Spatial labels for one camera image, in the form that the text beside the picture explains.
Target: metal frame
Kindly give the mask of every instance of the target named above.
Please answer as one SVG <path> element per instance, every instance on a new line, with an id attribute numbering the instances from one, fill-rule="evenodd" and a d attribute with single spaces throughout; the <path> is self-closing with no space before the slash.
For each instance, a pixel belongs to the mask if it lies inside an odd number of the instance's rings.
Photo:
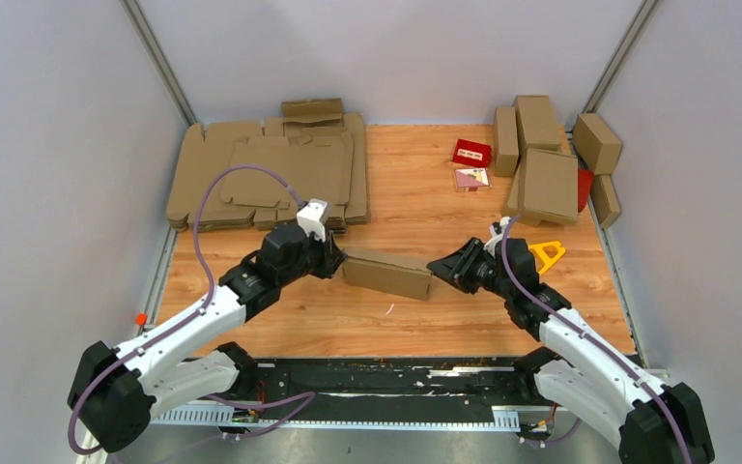
<path id="1" fill-rule="evenodd" d="M 604 96 L 607 95 L 607 90 L 613 83 L 615 76 L 618 74 L 618 70 L 624 64 L 624 60 L 630 53 L 630 49 L 636 43 L 636 40 L 642 34 L 644 27 L 652 17 L 655 8 L 661 3 L 661 0 L 643 0 L 642 5 L 633 17 L 633 21 L 624 33 L 624 37 L 621 38 L 621 42 L 613 53 L 613 57 L 610 59 L 610 63 L 602 72 L 599 81 L 596 83 L 590 98 L 587 99 L 585 109 L 583 113 L 595 113 L 601 104 Z"/>
<path id="2" fill-rule="evenodd" d="M 166 87 L 166 90 L 169 91 L 169 95 L 172 96 L 175 105 L 178 106 L 178 110 L 186 121 L 186 124 L 191 126 L 197 122 L 197 117 L 194 115 L 194 111 L 186 98 L 186 94 L 184 94 L 181 85 L 178 83 L 178 78 L 175 76 L 175 73 L 172 72 L 172 67 L 169 66 L 169 61 L 166 60 L 166 55 L 163 54 L 163 50 L 157 43 L 155 33 L 152 31 L 149 21 L 146 20 L 143 9 L 141 9 L 137 0 L 120 1 L 129 16 L 129 21 L 138 33 L 141 43 L 143 43 L 150 58 L 152 58 L 152 62 L 155 64 L 155 69 L 157 69 L 157 72 L 163 79 L 163 85 Z"/>

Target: cable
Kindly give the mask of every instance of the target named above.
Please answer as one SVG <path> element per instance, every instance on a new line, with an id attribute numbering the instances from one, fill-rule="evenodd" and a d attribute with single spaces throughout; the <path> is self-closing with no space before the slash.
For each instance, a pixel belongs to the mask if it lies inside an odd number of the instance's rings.
<path id="1" fill-rule="evenodd" d="M 281 399 L 279 401 L 274 401 L 273 403 L 266 403 L 266 404 L 260 404 L 260 405 L 254 405 L 254 404 L 241 404 L 236 403 L 234 401 L 229 401 L 228 399 L 223 399 L 217 395 L 210 394 L 206 397 L 209 399 L 213 399 L 214 401 L 217 401 L 218 403 L 225 404 L 226 406 L 231 406 L 236 409 L 256 409 L 256 410 L 264 410 L 269 408 L 276 408 L 277 406 L 283 406 L 289 403 L 293 403 L 297 401 L 298 399 L 303 399 L 303 402 L 295 408 L 294 411 L 284 416 L 282 419 L 278 420 L 277 422 L 273 423 L 272 425 L 269 425 L 268 427 L 261 428 L 254 432 L 248 432 L 248 433 L 240 433 L 236 435 L 236 439 L 238 438 L 254 438 L 259 437 L 261 435 L 266 435 L 269 432 L 274 431 L 277 427 L 280 425 L 286 423 L 289 421 L 292 417 L 294 417 L 298 412 L 302 411 L 302 408 L 308 406 L 308 403 L 310 403 L 314 396 L 316 395 L 313 391 L 307 391 L 305 393 L 296 394 L 294 396 L 289 396 L 286 399 Z"/>
<path id="2" fill-rule="evenodd" d="M 520 215 L 512 217 L 508 221 L 507 225 L 505 226 L 504 231 L 502 233 L 502 237 L 501 237 L 501 249 L 502 250 L 507 249 L 507 237 L 510 233 L 510 230 L 513 228 L 513 225 L 519 219 L 519 216 Z M 618 366 L 621 367 L 621 369 L 624 370 L 624 372 L 631 379 L 633 379 L 636 382 L 640 381 L 642 376 L 639 375 L 635 370 L 633 370 L 629 365 L 627 365 L 627 363 L 619 355 L 617 355 L 613 350 L 607 347 L 604 343 L 600 342 L 590 333 L 586 333 L 581 327 L 574 324 L 573 322 L 571 322 L 570 320 L 568 320 L 567 318 L 565 318 L 558 312 L 554 311 L 551 307 L 549 307 L 547 304 L 545 304 L 544 302 L 536 298 L 535 295 L 530 293 L 527 290 L 527 288 L 525 288 L 525 286 L 522 285 L 519 279 L 516 278 L 516 275 L 513 274 L 513 270 L 510 269 L 510 264 L 507 262 L 507 254 L 505 253 L 501 254 L 501 262 L 502 262 L 502 266 L 504 266 L 504 269 L 507 272 L 507 275 L 510 277 L 510 280 L 513 282 L 516 288 L 518 288 L 519 291 L 522 292 L 523 295 L 528 297 L 532 302 L 534 302 L 537 306 L 544 309 L 550 315 L 554 316 L 556 319 L 561 321 L 565 326 L 570 328 L 578 336 L 583 336 L 585 339 L 589 340 L 593 345 L 595 345 L 599 350 L 601 350 L 605 355 L 607 355 L 608 358 L 610 358 L 616 364 L 618 364 Z M 687 443 L 684 441 L 684 435 L 681 433 L 681 428 L 678 427 L 678 422 L 675 420 L 675 417 L 672 415 L 670 408 L 667 407 L 667 404 L 664 402 L 664 400 L 661 399 L 661 397 L 658 394 L 656 394 L 656 392 L 649 385 L 647 385 L 646 382 L 640 382 L 639 385 L 642 387 L 642 390 L 644 390 L 648 395 L 652 397 L 653 401 L 658 406 L 658 408 L 661 410 L 661 412 L 664 414 L 664 417 L 667 419 L 667 422 L 670 424 L 670 428 L 672 429 L 672 434 L 675 435 L 675 441 L 678 442 L 678 449 L 681 451 L 681 457 L 683 458 L 684 463 L 693 464 L 693 459 L 690 457 L 690 450 L 687 448 Z"/>
<path id="3" fill-rule="evenodd" d="M 203 257 L 203 253 L 200 251 L 200 240 L 198 238 L 198 226 L 200 224 L 200 216 L 203 213 L 204 207 L 206 207 L 206 202 L 209 200 L 209 197 L 212 195 L 212 190 L 214 189 L 214 186 L 217 185 L 218 182 L 220 182 L 223 177 L 225 177 L 227 174 L 239 171 L 242 169 L 254 169 L 260 172 L 264 172 L 266 174 L 269 174 L 272 176 L 277 182 L 279 182 L 286 190 L 288 190 L 289 194 L 291 194 L 292 198 L 294 198 L 295 202 L 298 204 L 299 207 L 304 206 L 305 202 L 302 201 L 302 198 L 297 194 L 297 192 L 292 188 L 288 182 L 286 182 L 282 177 L 280 177 L 279 174 L 272 171 L 271 169 L 268 169 L 267 167 L 263 167 L 257 164 L 240 164 L 237 166 L 232 166 L 227 169 L 224 169 L 220 174 L 215 177 L 212 182 L 209 184 L 209 186 L 206 188 L 206 192 L 203 194 L 203 197 L 200 200 L 200 206 L 197 209 L 197 216 L 195 217 L 194 224 L 192 225 L 192 242 L 194 243 L 194 253 L 195 256 L 197 256 L 197 260 L 200 263 L 201 268 L 203 268 L 203 272 L 206 274 L 207 281 L 209 282 L 209 292 L 207 293 L 207 297 L 203 300 L 203 303 L 201 303 L 200 307 L 190 313 L 186 318 L 179 321 L 177 324 L 172 326 L 171 328 L 167 329 L 163 333 L 156 335 L 149 339 L 148 341 L 144 342 L 139 348 L 143 350 L 148 350 L 156 343 L 162 341 L 167 336 L 177 332 L 178 330 L 185 327 L 188 323 L 193 321 L 196 317 L 200 316 L 205 309 L 209 306 L 209 304 L 212 302 L 212 298 L 214 298 L 214 276 L 212 275 L 212 270 L 209 268 L 209 264 L 206 262 L 206 259 Z M 94 448 L 91 449 L 84 449 L 82 448 L 77 440 L 75 439 L 75 427 L 77 425 L 78 416 L 81 414 L 81 410 L 84 407 L 84 403 L 86 402 L 87 398 L 92 394 L 92 392 L 95 391 L 95 389 L 100 385 L 101 382 L 103 382 L 106 377 L 109 376 L 115 369 L 120 367 L 121 365 L 128 363 L 130 360 L 134 359 L 135 356 L 138 356 L 139 350 L 131 350 L 128 354 L 121 357 L 119 360 L 113 362 L 109 367 L 107 367 L 104 371 L 102 371 L 96 378 L 90 382 L 90 384 L 87 386 L 87 388 L 84 390 L 84 392 L 78 397 L 78 400 L 75 401 L 75 404 L 72 406 L 72 414 L 70 415 L 70 423 L 67 427 L 67 439 L 70 442 L 70 448 L 77 454 L 86 455 L 86 454 L 92 454 L 102 448 L 101 445 L 97 445 Z"/>
<path id="4" fill-rule="evenodd" d="M 579 418 L 576 418 L 576 421 L 573 422 L 573 426 L 570 427 L 570 430 L 567 431 L 564 435 L 554 439 L 554 440 L 533 440 L 532 438 L 526 438 L 526 442 L 532 442 L 534 444 L 539 445 L 541 448 L 547 448 L 547 447 L 554 447 L 556 445 L 561 445 L 562 443 L 566 442 L 570 437 L 576 434 L 576 432 L 579 430 L 579 427 L 582 426 L 582 420 Z"/>

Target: red object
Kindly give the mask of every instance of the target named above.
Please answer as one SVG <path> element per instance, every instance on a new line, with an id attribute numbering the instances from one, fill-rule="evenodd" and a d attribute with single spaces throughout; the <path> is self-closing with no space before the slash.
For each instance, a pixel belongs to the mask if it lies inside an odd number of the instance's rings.
<path id="1" fill-rule="evenodd" d="M 458 139 L 453 149 L 453 162 L 473 167 L 488 167 L 491 164 L 491 146 L 484 143 Z"/>
<path id="2" fill-rule="evenodd" d="M 593 173 L 579 168 L 579 213 L 587 206 L 590 197 L 590 186 L 593 185 Z"/>

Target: folded cardboard box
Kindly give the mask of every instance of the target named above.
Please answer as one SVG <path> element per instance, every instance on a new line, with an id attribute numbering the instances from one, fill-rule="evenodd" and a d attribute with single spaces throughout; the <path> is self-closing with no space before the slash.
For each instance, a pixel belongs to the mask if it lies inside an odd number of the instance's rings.
<path id="1" fill-rule="evenodd" d="M 514 217 L 520 213 L 519 211 L 519 184 L 521 182 L 522 182 L 521 176 L 513 177 L 513 183 L 510 185 L 510 191 L 507 193 L 507 200 L 505 200 L 504 205 L 501 207 L 502 216 Z M 519 217 L 519 222 L 522 224 L 529 225 L 531 227 L 536 227 L 542 222 L 542 219 L 537 219 L 535 217 L 528 217 L 525 215 L 521 215 Z"/>
<path id="2" fill-rule="evenodd" d="M 529 149 L 520 162 L 523 217 L 574 224 L 579 220 L 579 162 L 573 155 Z"/>
<path id="3" fill-rule="evenodd" d="M 346 248 L 344 251 L 348 257 L 341 269 L 347 284 L 428 300 L 431 272 L 426 268 L 426 260 L 363 248 Z"/>
<path id="4" fill-rule="evenodd" d="M 519 134 L 513 106 L 499 106 L 494 114 L 494 151 L 494 175 L 512 177 L 519 164 Z"/>
<path id="5" fill-rule="evenodd" d="M 554 152 L 561 149 L 556 113 L 550 97 L 520 95 L 513 106 L 516 108 L 516 127 L 522 154 L 531 148 Z"/>
<path id="6" fill-rule="evenodd" d="M 580 114 L 573 126 L 573 146 L 596 175 L 613 174 L 621 155 L 621 140 L 595 113 Z"/>
<path id="7" fill-rule="evenodd" d="M 599 226 L 606 229 L 621 216 L 621 205 L 615 195 L 613 180 L 608 175 L 596 176 L 593 187 L 590 189 L 590 198 L 593 200 L 593 210 L 599 220 Z"/>

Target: white wall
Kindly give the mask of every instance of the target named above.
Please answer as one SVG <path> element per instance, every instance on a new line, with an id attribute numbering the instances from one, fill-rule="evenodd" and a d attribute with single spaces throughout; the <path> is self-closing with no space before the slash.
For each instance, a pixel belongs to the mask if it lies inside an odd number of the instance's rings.
<path id="1" fill-rule="evenodd" d="M 742 2 L 662 2 L 599 113 L 625 144 L 610 239 L 642 348 L 742 462 Z"/>
<path id="2" fill-rule="evenodd" d="M 142 0 L 203 122 L 343 97 L 371 123 L 483 123 L 517 93 L 572 123 L 641 0 Z"/>
<path id="3" fill-rule="evenodd" d="M 0 463 L 74 462 L 80 353 L 148 290 L 184 123 L 117 1 L 0 1 Z"/>

